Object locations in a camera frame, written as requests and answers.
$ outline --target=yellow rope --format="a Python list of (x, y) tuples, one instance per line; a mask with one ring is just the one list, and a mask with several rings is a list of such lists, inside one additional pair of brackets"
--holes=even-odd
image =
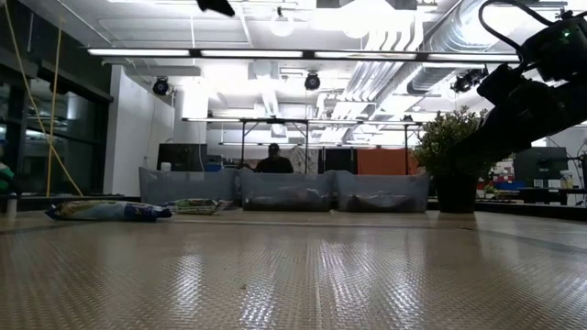
[(67, 169), (65, 168), (65, 165), (63, 164), (63, 162), (59, 158), (59, 155), (57, 154), (57, 150), (55, 149), (55, 147), (53, 147), (53, 144), (51, 143), (51, 141), (49, 141), (49, 138), (47, 137), (47, 131), (45, 130), (45, 127), (43, 126), (43, 122), (40, 120), (39, 109), (37, 108), (37, 104), (35, 104), (35, 100), (33, 99), (32, 93), (30, 92), (30, 86), (28, 85), (27, 76), (25, 74), (25, 69), (22, 64), (22, 59), (20, 57), (20, 51), (18, 50), (17, 37), (15, 36), (15, 30), (12, 26), (12, 20), (10, 19), (10, 11), (8, 10), (8, 1), (5, 2), (4, 7), (6, 9), (6, 20), (8, 21), (8, 27), (10, 29), (10, 36), (12, 37), (12, 43), (15, 47), (15, 54), (17, 55), (18, 67), (20, 68), (20, 73), (22, 74), (22, 78), (25, 81), (25, 87), (27, 89), (27, 94), (28, 94), (28, 98), (30, 99), (30, 103), (33, 105), (33, 108), (35, 109), (35, 114), (37, 115), (37, 121), (39, 122), (40, 130), (43, 132), (43, 136), (48, 140), (49, 148), (55, 154), (55, 158), (57, 159), (57, 161), (61, 165), (61, 168), (63, 169), (63, 171), (65, 172), (65, 175), (67, 176), (67, 179), (69, 179), (69, 181), (72, 183), (73, 187), (80, 194), (80, 196), (83, 196), (82, 191), (80, 190), (80, 188), (78, 188), (77, 184), (75, 184), (75, 182), (72, 179), (72, 176), (67, 171)]
[[(49, 129), (49, 144), (53, 145), (53, 120), (55, 118), (55, 102), (57, 101), (57, 78), (59, 77), (59, 58), (60, 58), (60, 50), (61, 50), (61, 32), (63, 26), (63, 19), (59, 20), (59, 35), (57, 37), (57, 55), (55, 55), (55, 78), (53, 78), (53, 100), (51, 104), (51, 121), (50, 121), (50, 129)], [(49, 149), (49, 163), (47, 166), (47, 197), (49, 198), (50, 191), (51, 191), (51, 159), (53, 153), (51, 149)]]

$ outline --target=black pot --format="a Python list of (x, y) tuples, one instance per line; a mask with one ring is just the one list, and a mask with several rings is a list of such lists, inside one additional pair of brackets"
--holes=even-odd
[(479, 178), (470, 175), (435, 176), (440, 212), (473, 213), (478, 181)]

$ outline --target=desk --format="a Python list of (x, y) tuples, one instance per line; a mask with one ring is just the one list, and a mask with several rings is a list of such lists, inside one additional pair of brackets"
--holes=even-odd
[(587, 194), (585, 189), (558, 189), (558, 188), (518, 188), (514, 191), (517, 198), (524, 200), (524, 203), (546, 203), (558, 202), (566, 205), (570, 194)]

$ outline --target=dark shirt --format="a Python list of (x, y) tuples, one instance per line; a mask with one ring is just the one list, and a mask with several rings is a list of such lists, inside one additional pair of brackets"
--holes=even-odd
[(267, 158), (260, 161), (255, 171), (262, 173), (294, 173), (294, 168), (289, 159), (279, 157), (277, 159)]

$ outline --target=gray fabric bin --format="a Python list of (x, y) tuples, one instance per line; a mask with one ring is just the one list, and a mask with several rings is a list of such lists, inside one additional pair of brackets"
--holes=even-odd
[(425, 212), (430, 178), (418, 175), (353, 175), (337, 171), (338, 210), (343, 212)]
[(272, 174), (241, 170), (242, 207), (248, 211), (327, 212), (335, 172)]
[(138, 169), (140, 199), (143, 203), (164, 204), (185, 198), (235, 201), (238, 170), (218, 172), (162, 172)]

